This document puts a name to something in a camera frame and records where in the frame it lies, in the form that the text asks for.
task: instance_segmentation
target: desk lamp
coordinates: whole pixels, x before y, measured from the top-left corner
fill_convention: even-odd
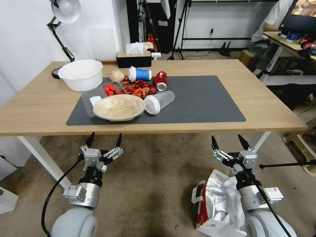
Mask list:
[[[74,55],[66,48],[59,37],[56,34],[56,29],[60,26],[61,23],[71,24],[74,23],[81,13],[81,6],[78,0],[50,0],[52,11],[54,13],[53,19],[47,24],[50,31],[53,33],[54,37],[62,47],[64,53],[67,55],[71,62],[75,61]],[[57,74],[52,72],[52,76],[56,79],[59,79]]]

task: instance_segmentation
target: black tissue box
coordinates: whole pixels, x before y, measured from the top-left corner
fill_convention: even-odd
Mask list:
[[[144,51],[144,54],[127,55],[125,52],[118,52],[116,61],[119,68],[128,67],[150,67],[151,52]]]

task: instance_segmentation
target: wooden table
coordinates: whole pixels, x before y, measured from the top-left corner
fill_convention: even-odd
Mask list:
[[[80,92],[71,91],[62,80],[51,76],[53,69],[66,62],[53,62],[22,91],[0,109],[0,136],[18,136],[45,168],[59,179],[60,168],[33,136],[261,132],[250,144],[258,149],[270,131],[304,130],[306,125],[270,92],[239,60],[153,61],[152,74],[165,71],[169,76],[216,75],[224,85],[245,122],[128,124],[67,126]],[[103,76],[117,68],[105,65]],[[64,178],[61,185],[70,184]]]
[[[281,38],[278,34],[278,31],[271,31],[271,32],[264,32],[263,34],[268,37],[268,39],[277,45],[279,45],[278,50],[274,54],[273,58],[269,66],[267,67],[266,71],[271,72],[272,68],[274,67],[276,61],[280,57],[283,50],[286,50],[295,56],[298,56],[300,50],[302,50],[301,45],[288,42],[284,38]],[[277,76],[269,76],[268,74],[263,74],[260,77],[260,81],[264,83],[266,86],[279,86],[279,85],[286,85],[290,83],[300,84],[300,85],[311,85],[316,84],[316,77],[314,75],[277,75]]]

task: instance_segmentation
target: white label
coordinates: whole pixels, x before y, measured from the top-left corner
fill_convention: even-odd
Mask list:
[[[158,25],[168,26],[168,22],[167,21],[158,21]]]
[[[93,107],[94,107],[95,104],[96,104],[98,101],[100,101],[100,100],[102,100],[102,98],[101,98],[99,95],[90,98],[90,102],[91,102],[91,104],[92,104]]]

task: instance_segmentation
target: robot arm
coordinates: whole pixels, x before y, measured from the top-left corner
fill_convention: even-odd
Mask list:
[[[241,204],[245,212],[247,235],[249,237],[296,237],[293,228],[278,216],[271,206],[283,199],[282,193],[278,188],[260,188],[261,183],[252,173],[257,154],[242,136],[238,135],[238,137],[245,149],[239,153],[220,151],[213,136],[212,148],[213,156],[230,167],[230,171],[237,179],[236,188],[241,195]]]
[[[121,136],[120,134],[118,137],[116,147],[110,151],[89,148],[92,145],[94,133],[87,139],[86,144],[80,147],[83,154],[79,154],[77,163],[79,163],[80,160],[85,161],[83,170],[86,171],[86,173],[79,180],[78,185],[69,185],[64,191],[64,196],[69,200],[70,205],[76,207],[62,214],[54,223],[51,233],[49,233],[45,227],[43,217],[45,217],[47,202],[54,188],[52,189],[46,199],[42,213],[42,227],[48,237],[95,236],[97,220],[93,216],[93,212],[99,201],[102,175],[107,170],[106,165],[123,154]]]

